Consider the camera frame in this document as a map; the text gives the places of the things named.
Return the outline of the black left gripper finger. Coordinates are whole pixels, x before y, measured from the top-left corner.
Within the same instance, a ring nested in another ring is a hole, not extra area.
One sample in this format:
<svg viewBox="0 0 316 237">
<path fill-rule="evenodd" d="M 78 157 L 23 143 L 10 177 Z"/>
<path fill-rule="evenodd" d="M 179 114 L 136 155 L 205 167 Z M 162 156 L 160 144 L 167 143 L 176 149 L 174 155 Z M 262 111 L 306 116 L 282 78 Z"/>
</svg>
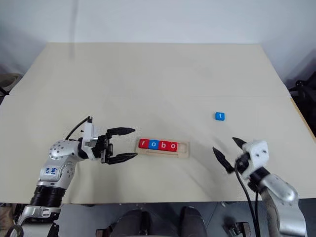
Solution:
<svg viewBox="0 0 316 237">
<path fill-rule="evenodd" d="M 107 164 L 111 165 L 111 164 L 122 163 L 136 157 L 137 155 L 138 155 L 137 153 L 123 153 L 123 154 L 118 154 L 115 157 L 113 157 L 112 153 L 109 153 L 107 154 Z"/>
<path fill-rule="evenodd" d="M 129 128 L 129 127 L 117 127 L 117 128 L 108 129 L 106 136 L 107 137 L 112 137 L 115 135 L 122 136 L 122 135 L 130 134 L 132 132 L 135 132 L 135 129 Z"/>
</svg>

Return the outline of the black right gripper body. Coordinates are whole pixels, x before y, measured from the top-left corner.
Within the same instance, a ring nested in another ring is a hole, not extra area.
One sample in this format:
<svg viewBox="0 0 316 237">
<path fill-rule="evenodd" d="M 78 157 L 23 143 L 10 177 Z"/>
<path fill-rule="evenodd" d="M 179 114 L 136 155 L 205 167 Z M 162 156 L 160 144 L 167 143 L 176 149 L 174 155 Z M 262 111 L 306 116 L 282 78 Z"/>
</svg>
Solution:
<svg viewBox="0 0 316 237">
<path fill-rule="evenodd" d="M 238 173 L 244 173 L 244 171 L 249 167 L 249 161 L 249 153 L 244 153 L 236 159 L 235 168 L 237 169 Z"/>
</svg>

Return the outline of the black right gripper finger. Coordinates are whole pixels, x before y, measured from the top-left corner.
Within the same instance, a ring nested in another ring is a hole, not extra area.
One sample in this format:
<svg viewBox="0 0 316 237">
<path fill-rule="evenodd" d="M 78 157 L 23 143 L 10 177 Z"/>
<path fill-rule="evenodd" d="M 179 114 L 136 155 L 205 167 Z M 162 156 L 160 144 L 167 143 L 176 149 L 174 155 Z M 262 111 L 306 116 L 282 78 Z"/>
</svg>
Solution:
<svg viewBox="0 0 316 237">
<path fill-rule="evenodd" d="M 235 169 L 231 166 L 231 164 L 226 160 L 225 156 L 215 147 L 212 148 L 216 159 L 218 162 L 224 167 L 227 173 L 233 173 Z"/>
<path fill-rule="evenodd" d="M 244 145 L 246 144 L 245 141 L 243 141 L 242 139 L 237 138 L 237 137 L 233 137 L 232 139 L 233 139 L 233 141 L 237 144 L 237 146 L 238 146 L 240 149 L 244 150 L 243 147 L 244 147 Z"/>
</svg>

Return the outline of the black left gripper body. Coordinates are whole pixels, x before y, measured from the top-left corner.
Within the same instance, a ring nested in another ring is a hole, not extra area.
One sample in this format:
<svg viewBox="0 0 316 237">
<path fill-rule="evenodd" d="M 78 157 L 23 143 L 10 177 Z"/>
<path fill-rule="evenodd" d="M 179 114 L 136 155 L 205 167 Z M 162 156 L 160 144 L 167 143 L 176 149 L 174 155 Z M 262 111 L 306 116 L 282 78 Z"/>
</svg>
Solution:
<svg viewBox="0 0 316 237">
<path fill-rule="evenodd" d="M 114 161 L 111 159 L 113 155 L 113 145 L 110 143 L 111 138 L 112 135 L 106 133 L 97 139 L 94 153 L 96 158 L 100 158 L 101 163 L 114 164 Z"/>
</svg>

